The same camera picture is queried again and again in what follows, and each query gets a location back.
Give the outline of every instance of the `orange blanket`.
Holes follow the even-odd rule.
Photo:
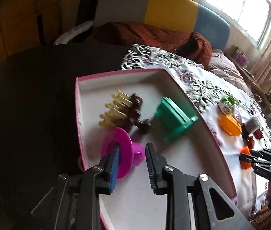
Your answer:
[[[210,42],[198,32],[174,32],[138,22],[110,22],[93,29],[101,43],[158,47],[206,66],[212,55]]]

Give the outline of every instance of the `green and white toy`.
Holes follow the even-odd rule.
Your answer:
[[[231,115],[234,111],[234,99],[231,96],[224,96],[219,101],[219,109],[225,115]]]

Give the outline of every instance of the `window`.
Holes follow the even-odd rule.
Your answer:
[[[251,36],[259,41],[268,18],[269,4],[266,0],[205,0],[223,11]]]

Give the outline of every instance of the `green toy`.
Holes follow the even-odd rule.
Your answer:
[[[164,141],[170,143],[176,140],[186,129],[198,120],[197,116],[189,118],[170,98],[163,97],[158,106],[156,116],[171,131]]]
[[[219,108],[225,115],[231,115],[234,111],[234,104],[233,97],[225,95],[219,102]]]

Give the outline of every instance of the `yellow cushion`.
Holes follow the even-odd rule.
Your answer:
[[[149,0],[144,23],[173,31],[193,32],[198,4],[192,0]]]

